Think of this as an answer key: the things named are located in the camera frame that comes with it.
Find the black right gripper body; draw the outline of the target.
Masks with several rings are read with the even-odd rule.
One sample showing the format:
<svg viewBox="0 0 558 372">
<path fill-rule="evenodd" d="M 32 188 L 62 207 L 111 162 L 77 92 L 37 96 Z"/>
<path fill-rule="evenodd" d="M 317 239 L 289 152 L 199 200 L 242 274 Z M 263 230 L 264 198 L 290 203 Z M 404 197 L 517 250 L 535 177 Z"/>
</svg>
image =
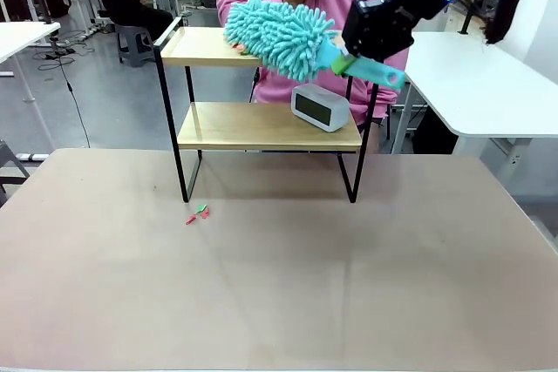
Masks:
<svg viewBox="0 0 558 372">
<path fill-rule="evenodd" d="M 352 56 L 385 61 L 412 45 L 414 26 L 415 16 L 399 0 L 353 0 L 342 39 Z"/>
</svg>

